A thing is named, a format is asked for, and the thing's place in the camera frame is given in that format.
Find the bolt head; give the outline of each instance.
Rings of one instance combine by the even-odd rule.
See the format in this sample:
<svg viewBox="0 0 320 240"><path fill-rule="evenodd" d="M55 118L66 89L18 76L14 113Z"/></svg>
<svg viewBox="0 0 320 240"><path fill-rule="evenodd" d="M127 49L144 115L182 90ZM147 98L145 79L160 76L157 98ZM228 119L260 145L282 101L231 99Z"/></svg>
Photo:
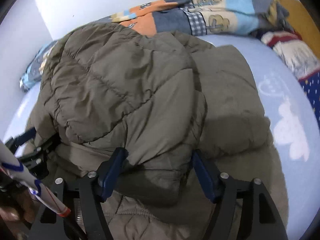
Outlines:
<svg viewBox="0 0 320 240"><path fill-rule="evenodd" d="M63 182L63 178L57 178L55 182L56 184L61 184Z"/></svg>
<svg viewBox="0 0 320 240"><path fill-rule="evenodd" d="M260 185L262 183L261 179L258 179L258 178L255 178L253 182L257 185Z"/></svg>
<svg viewBox="0 0 320 240"><path fill-rule="evenodd" d="M95 171L90 171L90 172L88 173L88 177L89 177L89 178L94 178L96 175L97 175L97 173L96 173Z"/></svg>
<svg viewBox="0 0 320 240"><path fill-rule="evenodd" d="M229 174L226 173L226 172L222 172L222 173L220 174L220 177L223 178L223 179L227 179L227 178L229 178Z"/></svg>

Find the patchwork blanket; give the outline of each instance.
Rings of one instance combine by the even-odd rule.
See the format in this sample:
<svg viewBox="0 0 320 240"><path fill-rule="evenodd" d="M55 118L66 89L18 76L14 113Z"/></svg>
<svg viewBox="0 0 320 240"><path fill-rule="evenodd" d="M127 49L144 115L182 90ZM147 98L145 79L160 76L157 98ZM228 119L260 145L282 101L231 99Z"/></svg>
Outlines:
<svg viewBox="0 0 320 240"><path fill-rule="evenodd" d="M120 23L148 36L166 31L248 35L257 29L290 28L288 15L276 0L158 0L99 21Z"/></svg>

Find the checkered fabric patch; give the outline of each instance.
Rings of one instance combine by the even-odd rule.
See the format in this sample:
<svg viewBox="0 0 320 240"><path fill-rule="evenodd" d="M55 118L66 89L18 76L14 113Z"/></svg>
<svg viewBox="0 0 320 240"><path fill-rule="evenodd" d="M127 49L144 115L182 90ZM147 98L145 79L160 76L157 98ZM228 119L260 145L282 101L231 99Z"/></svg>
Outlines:
<svg viewBox="0 0 320 240"><path fill-rule="evenodd" d="M203 16L199 12L190 13L187 9L180 8L188 17L190 27L191 27L191 35L200 36L207 34L207 28L205 26L205 22Z"/></svg>

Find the light blue bed sheet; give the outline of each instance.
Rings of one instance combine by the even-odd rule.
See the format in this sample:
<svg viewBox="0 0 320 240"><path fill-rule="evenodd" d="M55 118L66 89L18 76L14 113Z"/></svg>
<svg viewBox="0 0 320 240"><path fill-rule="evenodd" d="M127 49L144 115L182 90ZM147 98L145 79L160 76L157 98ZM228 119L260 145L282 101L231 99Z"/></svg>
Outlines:
<svg viewBox="0 0 320 240"><path fill-rule="evenodd" d="M320 133L311 105L282 60L254 38L199 37L214 46L231 44L247 60L279 152L289 198L289 240L298 240L320 207Z"/></svg>

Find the yellow wooden surface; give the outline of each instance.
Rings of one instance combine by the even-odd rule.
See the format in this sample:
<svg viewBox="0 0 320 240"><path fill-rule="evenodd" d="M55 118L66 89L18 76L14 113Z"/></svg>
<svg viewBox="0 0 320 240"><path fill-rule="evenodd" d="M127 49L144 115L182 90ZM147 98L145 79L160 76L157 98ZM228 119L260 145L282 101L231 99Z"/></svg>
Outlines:
<svg viewBox="0 0 320 240"><path fill-rule="evenodd" d="M278 0L290 15L290 25L302 36L313 53L320 58L320 32L305 7L298 0Z"/></svg>

